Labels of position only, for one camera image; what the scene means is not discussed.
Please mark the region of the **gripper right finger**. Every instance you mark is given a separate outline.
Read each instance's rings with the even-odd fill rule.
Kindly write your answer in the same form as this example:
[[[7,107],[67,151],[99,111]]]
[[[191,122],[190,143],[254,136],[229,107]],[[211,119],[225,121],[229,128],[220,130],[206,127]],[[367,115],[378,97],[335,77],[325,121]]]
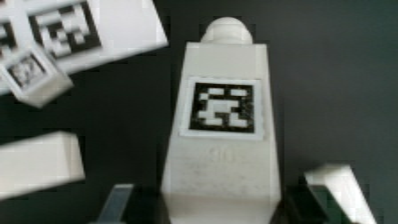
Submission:
[[[319,166],[286,187],[286,212],[289,224],[376,224],[346,164]]]

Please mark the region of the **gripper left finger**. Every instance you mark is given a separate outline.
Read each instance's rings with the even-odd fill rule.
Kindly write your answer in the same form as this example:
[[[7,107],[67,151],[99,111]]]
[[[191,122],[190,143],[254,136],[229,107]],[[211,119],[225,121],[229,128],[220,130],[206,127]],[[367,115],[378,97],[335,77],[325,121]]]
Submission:
[[[87,224],[126,224],[126,222],[122,221],[122,214],[133,188],[133,184],[113,185],[97,219]]]

